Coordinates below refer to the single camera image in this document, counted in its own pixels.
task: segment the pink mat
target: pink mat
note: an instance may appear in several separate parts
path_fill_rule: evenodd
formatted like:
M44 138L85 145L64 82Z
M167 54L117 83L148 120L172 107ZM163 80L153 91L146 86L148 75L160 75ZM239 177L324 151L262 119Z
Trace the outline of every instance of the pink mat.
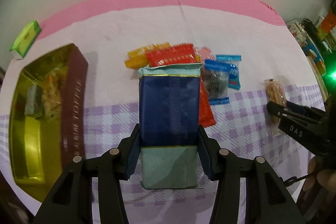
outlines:
M74 22L90 17L132 8L186 5L221 10L259 19L276 26L285 26L281 16L259 0L88 0L66 8L41 23L42 32L37 40L45 38Z

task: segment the blue snack package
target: blue snack package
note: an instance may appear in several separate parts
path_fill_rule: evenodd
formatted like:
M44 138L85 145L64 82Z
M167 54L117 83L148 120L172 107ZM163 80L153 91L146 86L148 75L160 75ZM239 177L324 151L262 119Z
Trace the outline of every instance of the blue snack package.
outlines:
M216 61L225 62L226 64L231 65L228 84L228 87L231 89L240 89L238 64L241 60L241 55L216 54Z
M146 189L197 187L201 66L138 70L141 185Z
M210 105L228 104L228 73L230 64L206 59L202 70L202 79Z

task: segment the red snack bag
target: red snack bag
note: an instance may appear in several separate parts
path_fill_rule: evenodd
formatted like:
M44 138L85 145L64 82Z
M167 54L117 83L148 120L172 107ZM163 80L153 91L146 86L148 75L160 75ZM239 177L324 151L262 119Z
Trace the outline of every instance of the red snack bag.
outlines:
M146 57L151 67L197 63L193 44L179 44L154 50L148 52ZM202 78L199 79L199 124L204 128L216 124Z
M169 48L155 50L147 53L146 57L151 67L197 63L193 44L179 44Z
M199 79L199 124L204 128L216 124L202 77Z

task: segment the light blue packaging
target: light blue packaging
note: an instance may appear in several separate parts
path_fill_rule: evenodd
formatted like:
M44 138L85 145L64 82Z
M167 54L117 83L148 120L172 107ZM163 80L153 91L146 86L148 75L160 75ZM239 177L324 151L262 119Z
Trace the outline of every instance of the light blue packaging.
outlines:
M216 54L216 61L225 62L231 65L228 84L228 87L231 89L240 89L238 64L241 60L241 55Z
M141 185L146 189L197 188L197 145L142 147Z
M190 75L194 77L199 77L201 74L201 66L202 64L200 63L172 64L159 67L149 67L149 65L147 65L146 67L140 68L138 70L138 78L140 79L141 77L146 75Z

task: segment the green box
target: green box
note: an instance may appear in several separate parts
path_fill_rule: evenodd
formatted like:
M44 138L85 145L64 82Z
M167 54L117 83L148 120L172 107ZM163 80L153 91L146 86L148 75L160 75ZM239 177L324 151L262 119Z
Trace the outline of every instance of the green box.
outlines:
M9 50L15 59L23 59L26 56L40 31L41 27L36 20L28 23L26 27L23 28Z

